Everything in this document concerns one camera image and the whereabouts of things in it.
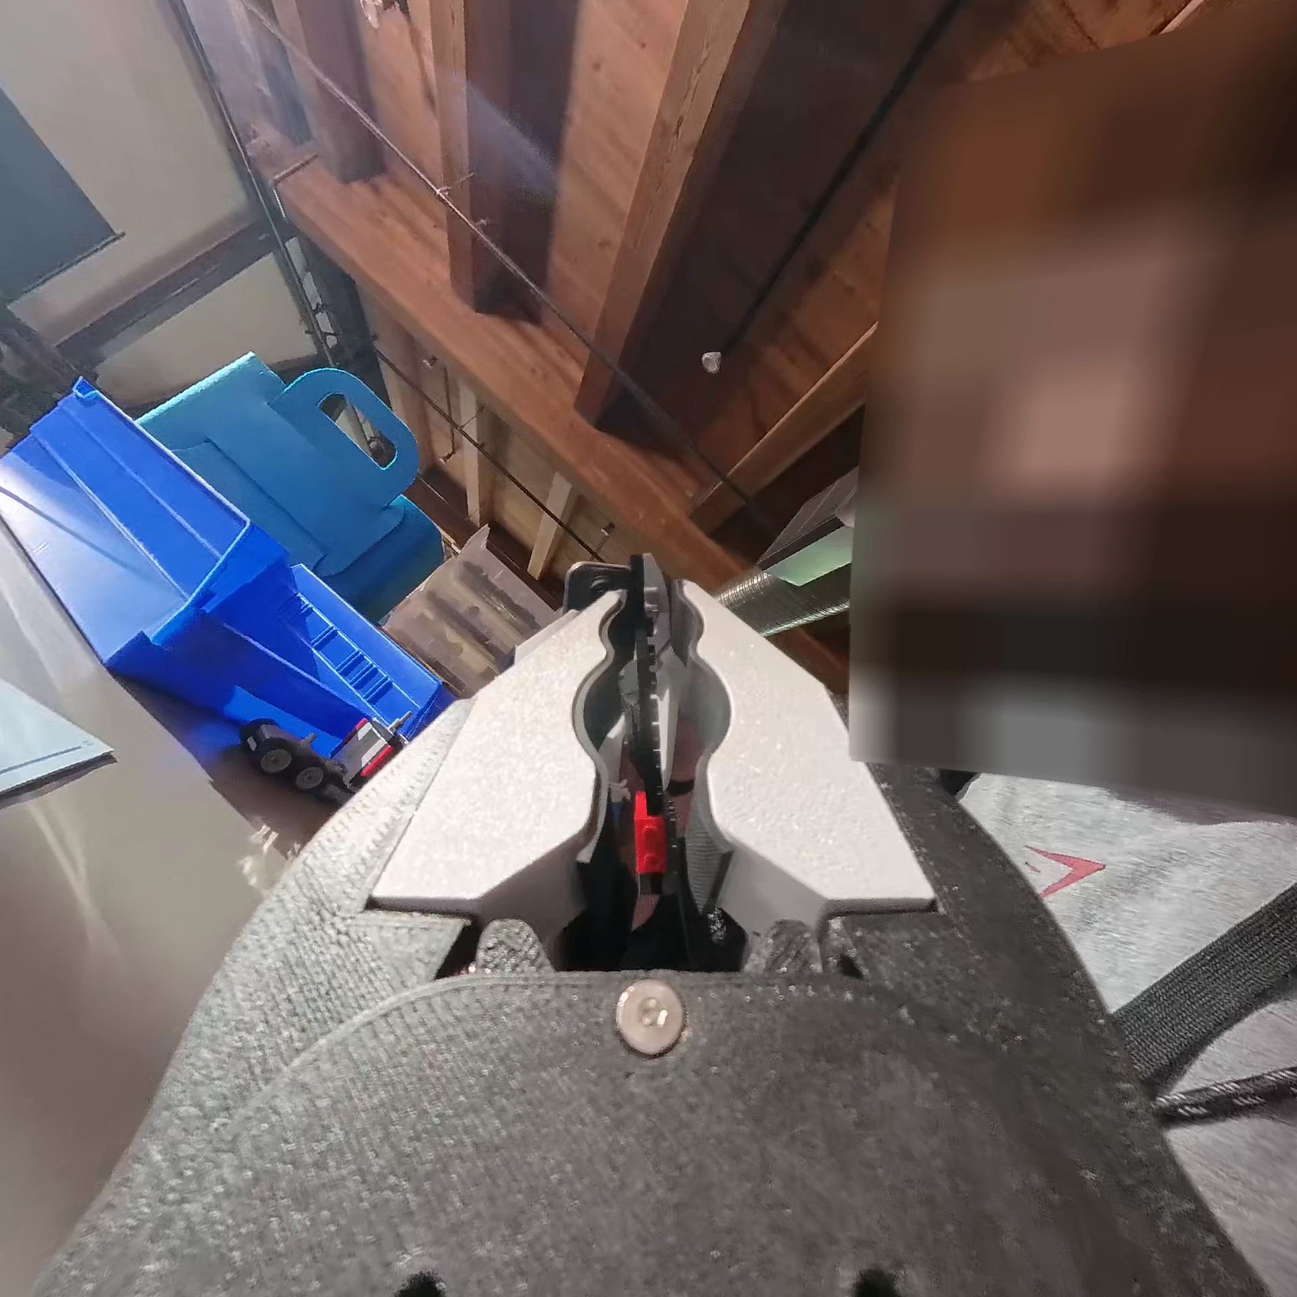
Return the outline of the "black toy brick beam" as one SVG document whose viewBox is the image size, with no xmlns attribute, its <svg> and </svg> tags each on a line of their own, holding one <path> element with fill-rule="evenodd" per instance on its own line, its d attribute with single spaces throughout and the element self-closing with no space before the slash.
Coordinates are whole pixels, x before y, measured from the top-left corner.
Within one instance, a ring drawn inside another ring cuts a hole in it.
<svg viewBox="0 0 1297 1297">
<path fill-rule="evenodd" d="M 621 690 L 627 758 L 635 773 L 635 872 L 639 895 L 656 897 L 676 889 L 684 860 L 670 790 L 684 663 L 672 642 L 670 583 L 663 569 L 650 555 L 633 555 L 629 575 L 630 660 Z"/>
</svg>

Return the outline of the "silver ventilation duct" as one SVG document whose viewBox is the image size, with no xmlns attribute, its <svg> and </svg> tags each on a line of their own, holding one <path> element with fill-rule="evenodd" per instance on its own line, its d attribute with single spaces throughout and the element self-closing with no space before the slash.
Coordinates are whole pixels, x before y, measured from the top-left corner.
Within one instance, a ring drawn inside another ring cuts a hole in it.
<svg viewBox="0 0 1297 1297">
<path fill-rule="evenodd" d="M 849 611 L 851 565 L 795 585 L 757 566 L 727 580 L 713 597 L 764 637 L 840 617 Z"/>
</svg>

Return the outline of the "toy brick truck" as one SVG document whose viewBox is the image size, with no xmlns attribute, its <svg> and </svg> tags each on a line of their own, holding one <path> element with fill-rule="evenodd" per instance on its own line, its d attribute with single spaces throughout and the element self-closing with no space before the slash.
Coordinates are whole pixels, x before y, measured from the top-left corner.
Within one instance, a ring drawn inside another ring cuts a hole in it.
<svg viewBox="0 0 1297 1297">
<path fill-rule="evenodd" d="M 292 790 L 335 804 L 369 784 L 403 747 L 412 713 L 394 724 L 363 717 L 329 753 L 317 750 L 315 734 L 295 736 L 267 717 L 243 724 L 241 748 L 264 776 Z"/>
</svg>

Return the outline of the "grey desk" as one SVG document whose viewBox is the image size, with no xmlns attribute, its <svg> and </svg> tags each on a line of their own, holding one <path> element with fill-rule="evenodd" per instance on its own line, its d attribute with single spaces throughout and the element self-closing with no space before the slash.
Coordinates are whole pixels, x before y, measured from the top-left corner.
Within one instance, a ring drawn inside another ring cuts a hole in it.
<svg viewBox="0 0 1297 1297">
<path fill-rule="evenodd" d="M 320 1040 L 431 981 L 459 921 L 366 910 L 454 707 L 326 816 L 226 795 L 3 531 L 3 682 L 111 759 L 3 795 L 3 1293 L 199 1293 L 227 1128 Z"/>
</svg>

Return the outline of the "light blue instruction booklet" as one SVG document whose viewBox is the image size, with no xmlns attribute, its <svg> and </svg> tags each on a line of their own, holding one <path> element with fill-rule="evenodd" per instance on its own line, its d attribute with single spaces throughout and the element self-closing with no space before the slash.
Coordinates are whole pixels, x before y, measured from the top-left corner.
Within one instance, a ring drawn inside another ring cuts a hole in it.
<svg viewBox="0 0 1297 1297">
<path fill-rule="evenodd" d="M 19 795 L 114 756 L 102 739 L 2 682 L 2 796 Z"/>
</svg>

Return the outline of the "clear plastic organizer box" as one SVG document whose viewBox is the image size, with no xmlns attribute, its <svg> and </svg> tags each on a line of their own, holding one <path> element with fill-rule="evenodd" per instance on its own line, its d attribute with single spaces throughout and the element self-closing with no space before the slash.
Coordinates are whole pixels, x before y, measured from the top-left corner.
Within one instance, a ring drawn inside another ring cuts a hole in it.
<svg viewBox="0 0 1297 1297">
<path fill-rule="evenodd" d="M 514 662 L 516 650 L 559 616 L 490 545 L 479 528 L 385 619 L 385 633 L 454 696 L 476 694 Z"/>
</svg>

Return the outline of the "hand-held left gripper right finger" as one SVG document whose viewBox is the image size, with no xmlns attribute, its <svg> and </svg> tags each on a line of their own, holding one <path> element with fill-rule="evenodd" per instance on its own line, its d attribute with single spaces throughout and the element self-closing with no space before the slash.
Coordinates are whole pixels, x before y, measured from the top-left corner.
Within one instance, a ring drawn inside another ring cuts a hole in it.
<svg viewBox="0 0 1297 1297">
<path fill-rule="evenodd" d="M 936 892 L 829 690 L 693 582 L 670 592 L 686 895 L 760 935 L 928 910 Z"/>
</svg>

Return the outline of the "light blue foam case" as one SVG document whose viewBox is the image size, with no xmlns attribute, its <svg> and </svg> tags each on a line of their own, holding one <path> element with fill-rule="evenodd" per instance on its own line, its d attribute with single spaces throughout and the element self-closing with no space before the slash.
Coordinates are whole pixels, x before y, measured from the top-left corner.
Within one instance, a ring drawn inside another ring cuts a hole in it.
<svg viewBox="0 0 1297 1297">
<path fill-rule="evenodd" d="M 415 435 L 343 369 L 284 382 L 249 352 L 139 424 L 372 622 L 445 558 L 437 524 L 406 497 Z"/>
</svg>

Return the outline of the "blue plastic bin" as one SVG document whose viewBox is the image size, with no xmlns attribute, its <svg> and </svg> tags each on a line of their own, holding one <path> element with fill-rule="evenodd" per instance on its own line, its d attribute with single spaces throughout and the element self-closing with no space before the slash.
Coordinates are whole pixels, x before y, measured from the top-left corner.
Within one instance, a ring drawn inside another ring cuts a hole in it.
<svg viewBox="0 0 1297 1297">
<path fill-rule="evenodd" d="M 114 674 L 230 719 L 289 711 L 300 679 L 244 594 L 287 552 L 85 379 L 3 453 L 3 521 Z"/>
<path fill-rule="evenodd" d="M 114 674 L 241 727 L 277 722 L 335 751 L 368 719 L 412 739 L 454 696 L 300 563 L 215 568 L 105 657 Z"/>
</svg>

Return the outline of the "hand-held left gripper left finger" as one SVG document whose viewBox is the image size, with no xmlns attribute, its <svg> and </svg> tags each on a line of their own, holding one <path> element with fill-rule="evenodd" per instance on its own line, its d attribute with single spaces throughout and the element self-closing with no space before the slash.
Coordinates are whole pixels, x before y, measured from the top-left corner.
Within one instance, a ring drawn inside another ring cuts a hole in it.
<svg viewBox="0 0 1297 1297">
<path fill-rule="evenodd" d="M 598 838 L 622 738 L 610 623 L 625 594 L 565 612 L 473 699 L 371 901 L 528 923 L 551 943 L 587 901 L 578 861 Z"/>
</svg>

